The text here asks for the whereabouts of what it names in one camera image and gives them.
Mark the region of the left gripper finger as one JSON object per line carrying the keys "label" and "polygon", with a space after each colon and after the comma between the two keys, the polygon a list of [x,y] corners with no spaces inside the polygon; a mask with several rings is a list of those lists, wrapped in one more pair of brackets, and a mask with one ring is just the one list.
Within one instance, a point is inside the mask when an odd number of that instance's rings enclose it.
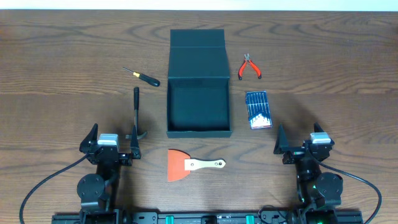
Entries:
{"label": "left gripper finger", "polygon": [[97,143],[98,124],[95,123],[91,131],[86,135],[84,140],[80,143],[80,149],[90,149],[92,145]]}
{"label": "left gripper finger", "polygon": [[130,150],[131,150],[131,154],[132,154],[132,159],[140,159],[141,158],[141,151],[139,148],[136,126],[133,126],[133,129],[132,129]]}

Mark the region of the clear precision screwdriver case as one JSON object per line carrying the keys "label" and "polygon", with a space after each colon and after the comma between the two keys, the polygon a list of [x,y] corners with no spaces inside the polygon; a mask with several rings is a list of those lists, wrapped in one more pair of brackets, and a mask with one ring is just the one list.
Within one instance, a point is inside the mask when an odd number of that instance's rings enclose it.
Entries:
{"label": "clear precision screwdriver case", "polygon": [[248,121],[251,129],[272,128],[272,118],[266,91],[249,91],[246,93]]}

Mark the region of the orange scraper wooden handle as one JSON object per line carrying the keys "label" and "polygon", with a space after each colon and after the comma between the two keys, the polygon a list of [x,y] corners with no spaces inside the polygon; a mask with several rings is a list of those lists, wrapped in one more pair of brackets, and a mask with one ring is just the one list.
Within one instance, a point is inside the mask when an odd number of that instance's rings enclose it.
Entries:
{"label": "orange scraper wooden handle", "polygon": [[174,182],[188,176],[191,171],[204,168],[223,168],[226,161],[218,160],[200,160],[193,159],[189,154],[176,149],[168,150],[168,164],[167,164],[167,180]]}

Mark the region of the black handled screwdriver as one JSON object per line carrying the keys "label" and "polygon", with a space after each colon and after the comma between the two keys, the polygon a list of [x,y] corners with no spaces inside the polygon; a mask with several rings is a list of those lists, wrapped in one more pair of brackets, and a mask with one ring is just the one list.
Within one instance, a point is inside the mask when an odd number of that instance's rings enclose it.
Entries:
{"label": "black handled screwdriver", "polygon": [[130,70],[130,69],[126,68],[126,67],[123,67],[123,69],[128,71],[128,72],[130,72],[130,73],[132,73],[135,77],[137,77],[140,80],[148,83],[149,85],[152,85],[154,87],[160,87],[160,81],[158,79],[156,79],[156,78],[152,78],[152,77],[150,77],[148,75],[145,75],[143,73],[135,72],[135,71]]}

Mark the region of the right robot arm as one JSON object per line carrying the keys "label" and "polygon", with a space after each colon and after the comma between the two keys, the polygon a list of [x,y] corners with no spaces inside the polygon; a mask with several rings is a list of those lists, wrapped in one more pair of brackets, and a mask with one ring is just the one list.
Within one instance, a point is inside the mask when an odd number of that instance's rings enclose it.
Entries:
{"label": "right robot arm", "polygon": [[335,144],[318,123],[301,146],[290,146],[283,126],[277,132],[274,154],[282,154],[283,164],[293,164],[297,173],[297,193],[301,206],[287,213],[287,223],[336,223],[334,209],[341,204],[343,179],[322,172],[320,163],[330,156]]}

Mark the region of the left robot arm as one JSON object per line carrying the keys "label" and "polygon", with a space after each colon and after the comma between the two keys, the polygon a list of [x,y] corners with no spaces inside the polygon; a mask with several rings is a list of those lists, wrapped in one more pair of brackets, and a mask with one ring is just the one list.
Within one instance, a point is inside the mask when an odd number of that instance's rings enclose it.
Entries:
{"label": "left robot arm", "polygon": [[121,153],[118,135],[98,135],[98,125],[94,124],[80,143],[79,151],[96,166],[96,172],[82,177],[77,185],[81,223],[133,222],[128,211],[116,206],[122,166],[131,166],[134,159],[141,158],[136,126],[132,128],[130,140],[131,152]]}

